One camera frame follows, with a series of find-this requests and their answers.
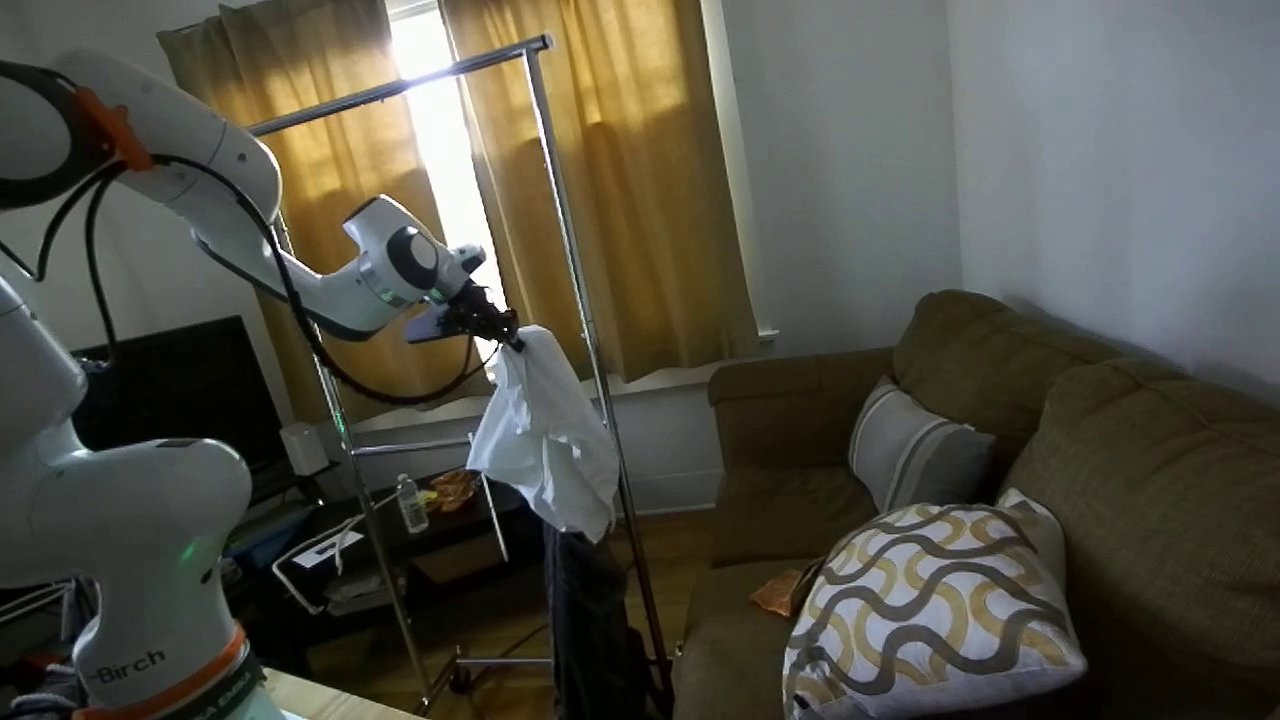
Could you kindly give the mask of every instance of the black cable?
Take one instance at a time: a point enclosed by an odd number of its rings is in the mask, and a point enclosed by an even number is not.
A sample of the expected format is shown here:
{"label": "black cable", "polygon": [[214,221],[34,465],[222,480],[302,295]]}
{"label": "black cable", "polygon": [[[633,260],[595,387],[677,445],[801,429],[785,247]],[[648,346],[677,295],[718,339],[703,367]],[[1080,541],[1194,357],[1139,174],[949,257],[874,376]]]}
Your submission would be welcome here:
{"label": "black cable", "polygon": [[104,322],[104,336],[108,336],[108,367],[119,361],[119,336],[115,336],[115,318],[113,318],[113,305],[108,305],[108,291],[104,291],[104,270],[101,270],[101,260],[95,260],[95,212],[108,196],[108,186],[125,174],[125,163],[113,163],[90,196],[88,196],[88,209],[83,209],[83,262],[88,262],[88,282],[90,282],[90,301],[95,301],[95,317]]}
{"label": "black cable", "polygon": [[222,172],[214,172],[214,166],[207,166],[207,163],[201,163],[201,160],[186,160],[186,157],[150,157],[150,160],[156,160],[156,163],[191,166],[191,172],[201,172],[201,174],[207,174],[207,178],[214,178],[214,183],[222,183],[222,186],[232,192],[232,200],[247,212],[247,221],[265,230],[265,245],[272,247],[272,262],[277,262],[277,274],[281,274],[281,289],[285,289],[285,305],[287,305],[301,336],[309,339],[311,357],[316,357],[338,383],[347,383],[347,387],[357,387],[358,395],[379,398],[379,402],[433,402],[433,398],[442,398],[447,393],[455,393],[459,383],[467,383],[467,379],[483,367],[483,362],[478,362],[478,367],[467,367],[470,357],[474,357],[474,346],[470,346],[470,339],[467,339],[467,350],[462,350],[459,370],[455,370],[447,383],[433,387],[433,393],[397,395],[397,393],[384,393],[384,387],[369,387],[365,379],[357,379],[347,367],[338,367],[338,362],[332,361],[332,350],[324,346],[320,333],[311,328],[311,317],[309,317],[309,306],[302,306],[302,301],[301,301],[301,291],[297,291],[297,282],[292,282],[292,274],[287,274],[287,260],[285,260],[285,247],[281,247],[281,235],[277,235],[272,221],[265,221],[265,212],[258,212]]}
{"label": "black cable", "polygon": [[60,209],[57,209],[50,221],[44,222],[44,241],[38,241],[34,268],[25,262],[9,245],[0,245],[0,253],[2,253],[26,279],[44,282],[57,230],[62,229],[62,221],[73,215],[73,209],[83,200],[83,192],[90,192],[104,174],[119,174],[119,166],[125,166],[119,160],[95,166],[90,174],[83,174],[83,178],[60,200]]}

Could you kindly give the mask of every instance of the clothing rack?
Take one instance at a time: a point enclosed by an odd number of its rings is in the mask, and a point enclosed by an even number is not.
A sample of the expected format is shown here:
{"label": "clothing rack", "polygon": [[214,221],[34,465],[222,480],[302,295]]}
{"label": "clothing rack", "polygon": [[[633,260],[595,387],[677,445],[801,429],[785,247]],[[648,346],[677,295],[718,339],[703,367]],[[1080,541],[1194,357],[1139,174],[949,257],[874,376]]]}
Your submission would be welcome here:
{"label": "clothing rack", "polygon": [[[338,99],[328,99],[328,103],[316,103],[316,106],[302,106],[302,110],[287,110],[281,120],[267,120],[267,124],[257,124],[253,133],[257,135],[272,135],[272,133],[285,133],[285,128],[297,128],[297,124],[311,124],[311,120],[324,120],[324,116],[338,116],[347,106],[365,106],[365,103],[379,103],[379,99],[392,99],[400,93],[411,93],[418,83],[434,83],[434,78],[453,78],[453,74],[470,74],[470,72],[483,72],[483,68],[496,68],[496,63],[512,63],[521,58],[524,63],[524,78],[527,78],[527,96],[533,96],[533,120],[536,120],[536,140],[541,140],[541,157],[542,157],[542,172],[547,172],[547,186],[552,186],[552,203],[556,203],[556,229],[558,229],[558,247],[565,247],[565,262],[566,262],[566,279],[570,279],[570,301],[574,301],[574,317],[579,317],[579,333],[585,333],[585,346],[587,346],[587,362],[592,362],[592,383],[595,383],[595,406],[600,406],[600,420],[609,423],[609,434],[612,434],[612,446],[619,456],[619,485],[615,485],[615,502],[619,502],[619,528],[624,528],[624,541],[627,541],[627,553],[633,553],[633,570],[636,570],[636,583],[638,583],[638,604],[642,604],[642,629],[648,629],[648,647],[650,647],[650,662],[655,662],[655,681],[659,681],[659,690],[665,701],[673,701],[673,662],[669,662],[669,651],[665,651],[665,631],[659,631],[659,610],[655,610],[655,597],[650,597],[650,575],[648,575],[648,561],[642,561],[642,544],[638,544],[638,528],[636,528],[636,509],[633,509],[633,493],[627,493],[627,460],[624,460],[624,438],[619,438],[619,423],[615,423],[615,402],[612,402],[612,387],[609,387],[609,376],[604,376],[604,361],[600,361],[600,339],[595,339],[595,317],[592,317],[592,291],[587,291],[587,279],[585,279],[585,260],[579,260],[579,235],[574,235],[574,222],[570,222],[570,203],[566,203],[566,186],[565,186],[565,172],[558,172],[558,150],[556,150],[556,128],[552,128],[552,106],[547,106],[547,86],[542,86],[542,72],[541,72],[541,53],[547,53],[552,38],[547,35],[527,35],[521,44],[508,44],[508,48],[491,48],[491,53],[478,53],[478,55],[467,55],[467,58],[455,58],[440,72],[428,72],[428,74],[411,74],[411,78],[392,78],[392,83],[374,83],[374,86],[365,86],[365,93],[351,93],[351,96],[338,96]],[[328,370],[320,367],[320,361],[311,357],[316,370],[320,370],[320,387],[324,387],[324,402],[328,402],[328,415],[334,423],[334,434],[338,434],[338,450],[344,456],[365,456],[369,446],[351,446],[351,434],[347,434],[347,423],[338,415],[338,402],[334,402],[334,387],[328,379]],[[358,485],[358,510],[370,517],[370,498]],[[370,531],[370,548],[374,548],[374,563],[379,563],[379,575],[388,586],[392,583],[392,563],[388,563],[388,553],[379,544],[379,536]],[[397,592],[388,592],[392,607],[397,607],[397,625],[400,625],[400,635],[407,642],[407,658],[416,667],[416,676],[422,681],[422,705],[433,705],[433,682],[418,667],[418,651],[416,651],[416,640],[411,640],[411,629],[407,629],[407,610],[400,604]],[[455,667],[491,667],[498,658],[462,658],[455,651],[453,658]]]}

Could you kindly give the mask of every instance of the curtain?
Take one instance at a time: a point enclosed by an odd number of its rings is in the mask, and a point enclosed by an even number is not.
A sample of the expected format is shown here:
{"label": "curtain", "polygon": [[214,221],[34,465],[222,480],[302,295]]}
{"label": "curtain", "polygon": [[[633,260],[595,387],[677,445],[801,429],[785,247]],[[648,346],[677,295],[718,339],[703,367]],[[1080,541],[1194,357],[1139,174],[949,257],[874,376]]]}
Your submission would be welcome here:
{"label": "curtain", "polygon": [[[699,3],[440,0],[455,55],[541,55],[604,362],[619,376],[755,346]],[[462,78],[512,306],[585,362],[521,63]]]}
{"label": "curtain", "polygon": [[[397,78],[384,0],[265,0],[160,30],[181,86],[232,124],[258,124]],[[369,196],[388,192],[440,235],[434,200],[416,160],[403,99],[369,103],[267,135],[285,174],[285,222],[292,253],[316,270],[357,257],[338,230]],[[265,301],[265,318],[301,420],[324,415],[309,344],[292,312]],[[467,362],[467,339],[403,344],[403,318],[370,339],[324,336],[324,346],[365,383],[392,395],[440,387]],[[338,387],[344,415],[379,402]]]}

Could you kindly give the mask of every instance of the brown sofa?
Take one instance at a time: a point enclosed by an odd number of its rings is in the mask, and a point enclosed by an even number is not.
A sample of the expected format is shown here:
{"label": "brown sofa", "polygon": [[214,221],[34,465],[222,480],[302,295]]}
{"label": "brown sofa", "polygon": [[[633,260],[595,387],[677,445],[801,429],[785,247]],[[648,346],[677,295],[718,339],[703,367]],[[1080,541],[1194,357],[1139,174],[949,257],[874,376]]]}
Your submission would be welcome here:
{"label": "brown sofa", "polygon": [[677,720],[785,715],[791,625],[747,597],[871,517],[846,434],[879,376],[995,434],[981,498],[1018,487],[1065,524],[1089,676],[1002,715],[1280,707],[1280,410],[999,301],[933,291],[896,346],[711,376],[724,485]]}

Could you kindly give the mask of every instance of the white robotic arm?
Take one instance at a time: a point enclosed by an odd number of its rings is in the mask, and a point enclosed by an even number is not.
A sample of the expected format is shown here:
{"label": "white robotic arm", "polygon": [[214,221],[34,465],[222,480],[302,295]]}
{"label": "white robotic arm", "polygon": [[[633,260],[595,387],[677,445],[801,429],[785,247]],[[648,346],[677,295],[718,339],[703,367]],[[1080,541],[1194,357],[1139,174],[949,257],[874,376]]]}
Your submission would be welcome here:
{"label": "white robotic arm", "polygon": [[[119,178],[181,212],[203,253],[324,328],[370,336],[422,305],[434,333],[517,344],[512,317],[467,279],[478,257],[447,253],[400,203],[357,209],[344,229],[358,257],[320,274],[272,247],[281,172],[257,135],[108,55],[0,63],[0,209],[69,192],[115,157]],[[247,502],[242,460],[214,438],[88,450],[73,429],[83,370],[2,279],[0,383],[0,586],[95,579],[101,614],[73,651],[88,715],[277,715],[214,575]]]}
{"label": "white robotic arm", "polygon": [[[272,235],[281,230],[277,157],[201,99],[113,55],[69,53],[57,58],[57,72],[0,63],[0,106],[0,209],[2,200],[31,200],[21,186],[34,178],[48,186],[60,157],[69,157],[73,172],[57,186],[69,186],[95,160],[119,150],[133,163],[119,183],[183,215],[207,257],[281,301],[297,295],[328,333],[370,336],[403,305],[440,312],[440,336],[474,333],[512,339],[517,333],[470,282],[483,253],[447,253],[388,196],[347,215],[344,230],[358,253],[334,270],[320,274],[297,257],[272,253]],[[57,110],[69,124],[62,135],[31,128],[31,116]]]}

